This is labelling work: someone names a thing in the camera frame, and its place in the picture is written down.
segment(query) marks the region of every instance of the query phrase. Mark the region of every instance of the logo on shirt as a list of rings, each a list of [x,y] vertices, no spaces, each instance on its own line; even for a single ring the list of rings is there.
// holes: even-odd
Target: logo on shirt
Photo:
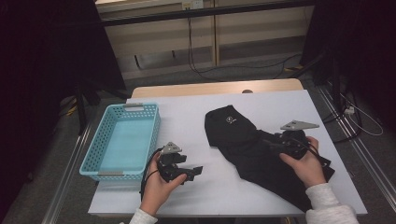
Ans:
[[[233,119],[233,117],[228,117],[225,121],[232,124],[234,121],[236,121],[236,119]]]

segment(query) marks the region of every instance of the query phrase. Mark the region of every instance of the blue plastic basket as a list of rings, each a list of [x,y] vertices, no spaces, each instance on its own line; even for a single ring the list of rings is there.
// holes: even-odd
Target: blue plastic basket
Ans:
[[[141,180],[160,122],[155,103],[108,106],[79,172],[98,181]]]

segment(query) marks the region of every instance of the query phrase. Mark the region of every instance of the person's arm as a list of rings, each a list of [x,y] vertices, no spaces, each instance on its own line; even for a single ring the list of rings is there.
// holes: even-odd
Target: person's arm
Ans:
[[[145,194],[130,224],[153,224],[157,222],[158,219],[154,216],[157,214],[158,209],[166,202],[171,192],[183,183],[187,177],[183,174],[167,183],[158,172],[157,160],[159,157],[160,153],[158,152],[150,162],[147,184],[144,190]]]
[[[311,149],[317,150],[318,140],[313,137],[307,138]],[[340,204],[335,197],[331,185],[326,183],[320,162],[314,154],[308,150],[299,161],[284,153],[279,157],[293,168],[307,187],[306,194],[313,208],[306,212],[307,223],[359,223],[352,207]]]

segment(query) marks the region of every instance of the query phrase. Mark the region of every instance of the hand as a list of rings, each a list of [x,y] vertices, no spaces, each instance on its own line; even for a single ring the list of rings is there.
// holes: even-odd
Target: hand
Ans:
[[[153,173],[147,180],[145,187],[145,194],[143,195],[140,209],[155,216],[161,205],[166,202],[171,192],[186,180],[187,175],[183,174],[167,183],[158,172],[157,160],[160,157],[160,152],[156,153],[150,162],[148,168],[148,175]]]
[[[318,140],[310,136],[306,138],[312,146],[311,149],[316,151],[318,149]],[[318,158],[309,150],[299,161],[284,153],[280,153],[279,157],[293,168],[297,176],[304,182],[306,188],[326,183]]]

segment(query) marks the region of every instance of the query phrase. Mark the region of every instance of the white sleeve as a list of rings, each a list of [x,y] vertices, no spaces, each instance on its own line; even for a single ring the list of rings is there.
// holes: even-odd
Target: white sleeve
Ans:
[[[349,205],[340,204],[330,184],[320,184],[306,190],[312,208],[306,212],[308,224],[350,224],[359,223],[356,213]]]
[[[157,218],[152,217],[139,208],[136,208],[136,212],[134,213],[134,216],[132,217],[129,224],[154,224],[157,221]]]

